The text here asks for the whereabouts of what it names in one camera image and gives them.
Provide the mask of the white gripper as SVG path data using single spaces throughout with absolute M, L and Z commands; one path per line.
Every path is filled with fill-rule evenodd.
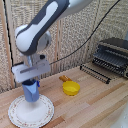
M 12 72 L 18 83 L 50 71 L 50 64 L 45 55 L 35 55 L 31 62 L 33 63 L 32 66 L 27 66 L 23 63 L 12 67 Z

